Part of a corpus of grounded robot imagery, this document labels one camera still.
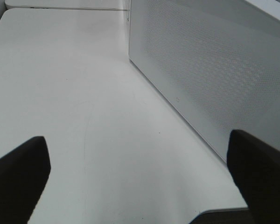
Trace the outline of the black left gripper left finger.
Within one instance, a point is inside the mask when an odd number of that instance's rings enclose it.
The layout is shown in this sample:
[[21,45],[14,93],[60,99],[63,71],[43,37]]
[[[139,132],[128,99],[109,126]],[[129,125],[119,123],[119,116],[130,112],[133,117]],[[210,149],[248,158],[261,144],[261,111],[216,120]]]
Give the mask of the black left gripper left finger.
[[28,223],[50,171],[43,136],[32,137],[0,158],[0,224]]

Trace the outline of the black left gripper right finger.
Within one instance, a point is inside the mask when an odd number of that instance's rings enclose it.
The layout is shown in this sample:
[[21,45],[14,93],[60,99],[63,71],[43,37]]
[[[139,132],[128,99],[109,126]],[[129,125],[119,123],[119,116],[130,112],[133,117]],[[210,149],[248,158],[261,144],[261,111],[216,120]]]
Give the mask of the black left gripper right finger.
[[227,167],[255,222],[280,224],[280,151],[243,130],[232,130]]

